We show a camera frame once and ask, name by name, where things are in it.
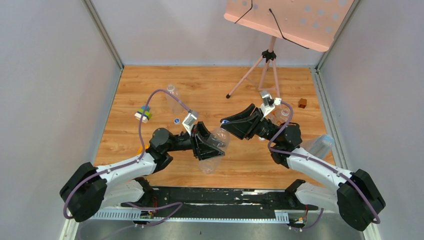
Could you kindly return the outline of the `clear bottle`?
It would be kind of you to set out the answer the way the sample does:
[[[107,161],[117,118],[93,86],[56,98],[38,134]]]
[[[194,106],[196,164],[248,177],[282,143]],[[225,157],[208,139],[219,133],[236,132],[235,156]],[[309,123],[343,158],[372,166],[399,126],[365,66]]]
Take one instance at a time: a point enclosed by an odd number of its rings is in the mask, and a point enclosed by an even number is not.
[[[230,133],[217,127],[206,140],[206,150],[201,153],[199,168],[204,174],[213,174],[226,154],[231,141]]]
[[[183,112],[183,107],[180,105],[179,103],[179,92],[177,90],[177,88],[173,85],[173,84],[168,84],[167,88],[166,88],[167,92],[169,94],[166,95],[166,99],[167,99],[167,103],[169,106],[170,111],[174,114],[174,115],[179,115],[180,113]]]

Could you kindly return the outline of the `orange label plastic bottle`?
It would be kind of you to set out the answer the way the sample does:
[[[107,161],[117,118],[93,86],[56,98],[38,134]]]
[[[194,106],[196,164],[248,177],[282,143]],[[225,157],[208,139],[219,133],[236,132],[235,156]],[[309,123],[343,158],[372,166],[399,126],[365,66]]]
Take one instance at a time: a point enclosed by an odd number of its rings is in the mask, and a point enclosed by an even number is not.
[[[291,111],[285,105],[277,106],[270,114],[267,115],[267,119],[275,125],[283,125],[289,121]]]

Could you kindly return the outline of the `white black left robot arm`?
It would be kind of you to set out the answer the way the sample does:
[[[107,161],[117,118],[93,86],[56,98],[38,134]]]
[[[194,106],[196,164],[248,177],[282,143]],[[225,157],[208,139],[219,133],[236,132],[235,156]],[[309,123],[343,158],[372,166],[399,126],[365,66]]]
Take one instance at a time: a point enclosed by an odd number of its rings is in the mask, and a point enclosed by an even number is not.
[[[116,204],[137,202],[142,207],[149,206],[152,191],[131,183],[165,169],[173,160],[170,152],[191,150],[196,159],[206,161],[223,157],[227,145],[217,133],[209,132],[202,121],[180,134],[158,128],[149,147],[134,157],[109,165],[81,164],[59,191],[64,201],[63,216],[80,223],[100,209]]]

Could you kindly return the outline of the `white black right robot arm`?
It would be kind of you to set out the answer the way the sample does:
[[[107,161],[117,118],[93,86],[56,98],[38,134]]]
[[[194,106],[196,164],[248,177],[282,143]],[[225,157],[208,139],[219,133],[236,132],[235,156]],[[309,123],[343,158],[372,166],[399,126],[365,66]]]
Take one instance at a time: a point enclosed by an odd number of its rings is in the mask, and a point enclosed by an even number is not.
[[[353,229],[364,231],[380,224],[379,213],[386,202],[371,175],[363,169],[351,171],[336,167],[301,147],[300,125],[287,120],[276,125],[265,119],[262,109],[251,104],[235,115],[221,119],[221,128],[240,140],[254,136],[268,140],[271,157],[278,165],[303,173],[323,187],[305,181],[292,184],[285,195],[292,209],[313,205],[338,213]]]

